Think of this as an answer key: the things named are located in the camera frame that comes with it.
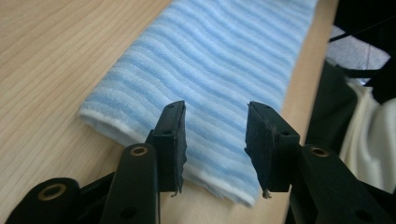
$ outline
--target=blue striped towel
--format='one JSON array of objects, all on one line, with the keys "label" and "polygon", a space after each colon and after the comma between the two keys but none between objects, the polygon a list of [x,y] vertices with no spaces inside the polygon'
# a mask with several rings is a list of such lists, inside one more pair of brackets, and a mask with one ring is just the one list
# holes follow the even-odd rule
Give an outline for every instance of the blue striped towel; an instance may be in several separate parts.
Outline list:
[{"label": "blue striped towel", "polygon": [[244,151],[248,103],[279,111],[317,0],[176,0],[129,47],[79,109],[124,146],[143,142],[163,107],[187,106],[184,178],[253,205]]}]

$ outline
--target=screw hole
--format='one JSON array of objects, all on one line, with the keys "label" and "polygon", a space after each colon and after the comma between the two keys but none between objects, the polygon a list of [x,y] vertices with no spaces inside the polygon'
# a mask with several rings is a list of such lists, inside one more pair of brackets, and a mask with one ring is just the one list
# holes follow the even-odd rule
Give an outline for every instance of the screw hole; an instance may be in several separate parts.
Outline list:
[{"label": "screw hole", "polygon": [[328,157],[329,152],[320,147],[311,147],[311,153],[318,157]]},{"label": "screw hole", "polygon": [[56,199],[66,191],[65,184],[52,184],[43,188],[37,195],[41,201],[50,201]]},{"label": "screw hole", "polygon": [[366,212],[364,210],[361,210],[361,209],[355,212],[355,216],[358,217],[360,220],[365,221],[365,222],[372,222],[373,221],[372,216],[368,212]]},{"label": "screw hole", "polygon": [[130,206],[130,207],[126,207],[126,208],[124,208],[124,210],[122,210],[122,212],[120,213],[120,217],[122,219],[131,219],[134,216],[136,216],[136,213],[137,213],[136,209],[134,207]]},{"label": "screw hole", "polygon": [[146,147],[134,147],[131,150],[131,155],[133,156],[142,156],[146,154],[149,150]]}]

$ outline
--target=light blue stripe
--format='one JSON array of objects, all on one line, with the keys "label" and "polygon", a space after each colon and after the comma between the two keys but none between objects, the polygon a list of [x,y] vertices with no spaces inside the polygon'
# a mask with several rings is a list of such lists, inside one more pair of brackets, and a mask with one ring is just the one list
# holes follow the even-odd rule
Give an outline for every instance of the light blue stripe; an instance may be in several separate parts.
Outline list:
[{"label": "light blue stripe", "polygon": [[[188,31],[186,31],[186,30],[184,30],[184,31],[179,30],[179,31],[180,31],[180,32],[185,32],[185,33],[187,33],[189,36],[192,36],[192,34],[189,34]],[[146,32],[149,33],[149,34],[157,35],[159,38],[161,38],[161,37],[162,37],[162,38],[166,38],[166,40],[168,40],[169,42],[171,42],[173,45],[177,46],[177,48],[183,49],[183,48],[179,45],[179,43],[177,43],[177,42],[174,40],[174,38],[172,38],[172,36],[168,35],[166,32],[164,32],[164,31],[162,31],[162,30],[160,30],[160,29],[155,29],[155,30],[153,30],[153,29],[148,29]],[[270,80],[269,78],[265,78],[264,76],[261,76],[261,77],[260,77],[260,75],[258,75],[258,72],[257,72],[257,71],[252,70],[252,69],[254,69],[254,68],[246,67],[246,66],[244,66],[243,64],[241,64],[240,62],[238,62],[238,61],[236,61],[236,60],[233,60],[233,59],[230,59],[227,55],[220,54],[220,53],[214,51],[213,49],[208,48],[208,47],[206,46],[205,43],[202,43],[202,42],[201,42],[201,43],[200,43],[200,47],[202,47],[202,48],[204,48],[205,50],[207,50],[211,55],[216,56],[218,60],[223,61],[223,62],[226,62],[226,63],[229,64],[229,65],[233,65],[235,68],[237,68],[237,69],[240,70],[240,71],[245,71],[246,74],[249,74],[249,75],[250,75],[249,77],[257,79],[258,81],[260,81],[261,84],[265,85],[266,88],[273,89],[274,91],[276,91],[277,94],[280,94],[280,93],[282,92],[282,90],[278,87],[278,85],[275,85],[275,83],[274,83],[273,80]]]},{"label": "light blue stripe", "polygon": [[[243,57],[247,57],[249,58],[251,61],[253,61],[255,64],[257,64],[257,66],[263,67],[264,65],[269,67],[271,70],[276,71],[277,74],[281,75],[282,77],[285,77],[287,75],[289,75],[288,73],[286,73],[283,69],[280,69],[273,64],[276,64],[277,66],[289,66],[292,67],[291,65],[291,61],[292,60],[285,60],[285,57],[281,57],[279,52],[275,52],[273,51],[271,48],[263,48],[262,46],[255,46],[260,50],[260,53],[262,54],[261,58],[263,57],[269,57],[271,58],[272,62],[271,63],[265,63],[263,60],[260,60],[258,55],[256,54],[257,50],[251,50],[251,51],[247,51],[244,48],[239,47],[238,45],[233,45],[232,43],[230,43],[229,39],[229,35],[224,34],[219,32],[219,30],[213,30],[209,27],[209,25],[202,25],[201,21],[199,21],[199,17],[196,16],[196,14],[193,13],[189,13],[188,10],[182,10],[183,8],[177,8],[177,7],[173,7],[173,8],[169,8],[168,10],[168,14],[166,14],[164,17],[165,21],[169,21],[173,24],[176,24],[177,26],[179,26],[180,28],[184,28],[184,29],[189,29],[189,27],[187,27],[187,23],[186,22],[182,22],[180,20],[174,20],[174,17],[172,17],[172,13],[174,13],[174,10],[178,10],[178,13],[183,16],[184,18],[191,18],[192,20],[195,20],[200,26],[200,28],[202,28],[206,33],[211,35],[211,40],[217,40],[218,43],[220,44],[224,44],[226,48],[228,49],[234,49],[234,51],[236,53],[240,52],[240,56]],[[246,45],[247,43],[250,42],[249,39],[244,38],[242,36],[236,36],[237,38],[240,38],[239,41],[244,42],[244,45]]]}]

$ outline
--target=wood grain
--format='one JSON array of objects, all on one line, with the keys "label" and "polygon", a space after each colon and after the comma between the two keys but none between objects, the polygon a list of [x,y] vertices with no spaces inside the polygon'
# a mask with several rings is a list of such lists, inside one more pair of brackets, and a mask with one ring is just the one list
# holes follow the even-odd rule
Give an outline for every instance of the wood grain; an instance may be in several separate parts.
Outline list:
[{"label": "wood grain", "polygon": [[[81,186],[115,170],[122,147],[83,124],[81,102],[170,0],[0,0],[0,223],[36,184]],[[321,0],[282,114],[306,130],[336,0]],[[163,223],[281,222],[287,194],[253,209],[187,183],[162,195]]]}]

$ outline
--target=black plastic part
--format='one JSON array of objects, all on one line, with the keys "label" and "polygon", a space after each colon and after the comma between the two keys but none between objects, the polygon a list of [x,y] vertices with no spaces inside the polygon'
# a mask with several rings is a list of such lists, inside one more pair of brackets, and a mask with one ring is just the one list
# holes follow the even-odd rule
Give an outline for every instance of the black plastic part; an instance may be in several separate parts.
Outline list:
[{"label": "black plastic part", "polygon": [[167,105],[147,141],[157,149],[160,192],[181,192],[183,186],[183,165],[187,160],[185,116],[184,101]]},{"label": "black plastic part", "polygon": [[326,149],[327,154],[315,154],[313,148],[319,147],[302,149],[298,168],[318,209],[316,223],[392,223],[337,154]]},{"label": "black plastic part", "polygon": [[47,180],[29,191],[6,223],[75,223],[78,196],[79,187],[75,180]]},{"label": "black plastic part", "polygon": [[264,192],[289,191],[299,141],[300,135],[273,108],[250,102],[245,151],[252,160]]},{"label": "black plastic part", "polygon": [[149,144],[127,147],[114,174],[101,223],[156,223],[157,196],[155,148]]},{"label": "black plastic part", "polygon": [[80,190],[78,204],[81,212],[78,214],[77,223],[99,223],[113,177],[114,172]]}]

